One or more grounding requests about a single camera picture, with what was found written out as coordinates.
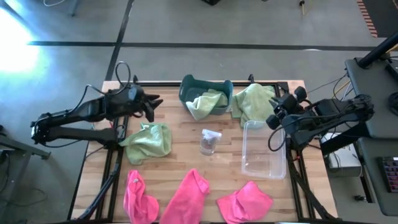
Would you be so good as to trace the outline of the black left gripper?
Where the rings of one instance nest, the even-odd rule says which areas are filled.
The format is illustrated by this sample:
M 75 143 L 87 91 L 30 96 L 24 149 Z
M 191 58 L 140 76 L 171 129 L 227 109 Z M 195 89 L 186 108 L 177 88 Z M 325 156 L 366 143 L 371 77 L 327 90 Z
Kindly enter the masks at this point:
M 154 108 L 164 101 L 160 95 L 145 93 L 139 85 L 126 85 L 123 97 L 123 116 L 145 116 L 150 123 L 154 121 Z

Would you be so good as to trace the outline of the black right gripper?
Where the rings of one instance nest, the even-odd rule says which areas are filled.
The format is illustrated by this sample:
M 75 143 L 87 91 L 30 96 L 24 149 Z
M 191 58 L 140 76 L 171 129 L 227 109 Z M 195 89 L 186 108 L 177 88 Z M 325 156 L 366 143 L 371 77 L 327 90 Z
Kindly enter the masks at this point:
M 274 114 L 266 119 L 268 127 L 276 130 L 281 125 L 281 120 L 290 114 L 302 114 L 304 107 L 301 102 L 307 99 L 306 89 L 298 86 L 294 90 L 294 94 L 286 93 L 281 97 L 274 98 L 276 105 L 274 106 Z

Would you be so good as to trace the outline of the green microfiber towel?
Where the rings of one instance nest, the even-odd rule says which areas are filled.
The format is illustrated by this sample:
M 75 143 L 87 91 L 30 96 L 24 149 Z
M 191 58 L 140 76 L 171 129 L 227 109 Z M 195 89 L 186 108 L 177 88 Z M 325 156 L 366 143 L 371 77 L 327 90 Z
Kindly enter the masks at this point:
M 141 123 L 139 132 L 119 143 L 129 162 L 141 165 L 143 160 L 167 156 L 172 150 L 172 132 L 165 124 Z
M 240 120 L 240 127 L 247 121 L 265 121 L 274 114 L 274 109 L 269 100 L 275 97 L 272 86 L 262 86 L 258 83 L 250 84 L 243 91 L 233 95 L 231 115 L 233 119 Z
M 196 121 L 206 118 L 216 107 L 228 106 L 228 98 L 222 91 L 209 89 L 186 106 Z

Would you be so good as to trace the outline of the pink microfiber towel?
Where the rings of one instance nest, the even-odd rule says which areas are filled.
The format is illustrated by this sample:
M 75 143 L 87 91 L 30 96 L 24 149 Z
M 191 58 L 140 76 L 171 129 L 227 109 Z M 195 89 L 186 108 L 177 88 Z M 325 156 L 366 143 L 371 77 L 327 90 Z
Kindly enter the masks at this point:
M 249 181 L 240 190 L 216 200 L 227 224 L 240 224 L 264 218 L 274 201 L 258 185 Z
M 138 170 L 128 172 L 123 208 L 130 224 L 151 224 L 158 217 L 159 203 L 146 194 L 146 184 Z
M 196 169 L 190 170 L 166 206 L 159 224 L 200 224 L 209 193 L 209 182 Z

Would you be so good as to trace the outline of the teal plastic basket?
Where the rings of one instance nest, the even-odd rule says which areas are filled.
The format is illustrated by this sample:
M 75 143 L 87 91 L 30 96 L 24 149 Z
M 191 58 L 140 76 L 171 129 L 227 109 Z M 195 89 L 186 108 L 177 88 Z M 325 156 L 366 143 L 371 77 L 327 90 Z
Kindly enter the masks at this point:
M 185 103 L 201 96 L 209 89 L 222 91 L 228 98 L 228 106 L 216 107 L 209 115 L 219 116 L 229 111 L 231 109 L 231 99 L 233 94 L 233 83 L 230 80 L 225 80 L 224 82 L 211 82 L 195 79 L 193 75 L 186 75 L 180 84 L 178 97 L 183 107 L 188 110 Z

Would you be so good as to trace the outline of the clear plastic bin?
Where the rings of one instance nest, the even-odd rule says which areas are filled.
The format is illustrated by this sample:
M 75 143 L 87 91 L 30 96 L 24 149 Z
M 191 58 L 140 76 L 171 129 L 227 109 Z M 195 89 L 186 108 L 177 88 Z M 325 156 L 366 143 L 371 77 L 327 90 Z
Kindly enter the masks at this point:
M 263 179 L 286 175 L 285 133 L 274 131 L 265 122 L 247 121 L 243 129 L 241 172 Z

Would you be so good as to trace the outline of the gray electronics box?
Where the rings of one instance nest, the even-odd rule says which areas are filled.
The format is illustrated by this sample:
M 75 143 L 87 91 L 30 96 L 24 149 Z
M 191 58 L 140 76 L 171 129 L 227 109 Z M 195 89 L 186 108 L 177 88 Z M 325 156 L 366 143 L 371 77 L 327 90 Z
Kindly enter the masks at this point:
M 354 144 L 324 155 L 323 159 L 330 178 L 361 177 L 363 174 L 363 166 Z

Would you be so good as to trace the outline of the gray desk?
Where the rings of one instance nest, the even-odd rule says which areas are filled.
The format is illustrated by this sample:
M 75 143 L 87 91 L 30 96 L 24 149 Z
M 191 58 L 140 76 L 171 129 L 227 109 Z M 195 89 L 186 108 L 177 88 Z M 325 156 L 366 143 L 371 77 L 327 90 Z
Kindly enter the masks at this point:
M 398 140 L 359 138 L 358 146 L 363 155 L 371 193 L 382 214 L 398 217 L 398 193 L 387 191 L 379 163 L 381 157 L 398 157 Z
M 376 139 L 398 139 L 398 116 L 388 108 L 388 98 L 398 92 L 398 80 L 386 70 L 388 61 L 375 61 L 367 69 L 358 66 L 355 59 L 345 62 L 346 71 L 357 95 L 369 95 L 374 115 L 366 126 Z

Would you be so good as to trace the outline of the black keyboard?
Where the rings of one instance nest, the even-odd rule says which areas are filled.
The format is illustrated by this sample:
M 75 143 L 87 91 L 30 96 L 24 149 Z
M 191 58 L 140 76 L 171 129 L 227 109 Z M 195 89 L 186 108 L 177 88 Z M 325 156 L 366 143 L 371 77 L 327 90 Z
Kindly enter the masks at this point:
M 378 157 L 377 163 L 389 193 L 398 193 L 398 157 Z

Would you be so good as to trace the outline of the black floor mat orange edge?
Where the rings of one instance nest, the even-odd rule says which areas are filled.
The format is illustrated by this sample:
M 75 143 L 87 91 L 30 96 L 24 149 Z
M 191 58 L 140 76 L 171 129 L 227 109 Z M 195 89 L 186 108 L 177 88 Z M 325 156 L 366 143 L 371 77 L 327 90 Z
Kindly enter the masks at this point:
M 398 0 L 356 0 L 362 17 L 375 38 L 398 31 Z

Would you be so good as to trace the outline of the gray metal stand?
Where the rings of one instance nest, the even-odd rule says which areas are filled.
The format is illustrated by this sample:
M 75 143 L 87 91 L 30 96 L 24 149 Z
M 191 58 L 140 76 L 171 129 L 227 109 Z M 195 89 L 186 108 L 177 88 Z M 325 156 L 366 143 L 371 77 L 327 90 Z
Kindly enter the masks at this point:
M 24 144 L 22 142 L 7 137 L 6 133 L 4 132 L 4 126 L 1 124 L 0 124 L 0 146 L 7 147 L 9 149 L 29 152 L 32 155 L 40 156 L 42 159 L 48 159 L 51 155 L 50 152 L 37 149 L 36 147 Z

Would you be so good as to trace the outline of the black round post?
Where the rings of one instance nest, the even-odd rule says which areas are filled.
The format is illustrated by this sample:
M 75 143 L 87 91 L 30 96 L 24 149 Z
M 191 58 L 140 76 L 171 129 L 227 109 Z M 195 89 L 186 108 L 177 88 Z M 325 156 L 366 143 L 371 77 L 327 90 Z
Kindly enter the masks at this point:
M 398 44 L 398 30 L 395 31 L 390 37 L 385 39 L 377 47 L 375 47 L 365 57 L 357 61 L 357 65 L 361 68 L 367 68 L 375 60 L 378 60 L 382 55 L 392 49 Z

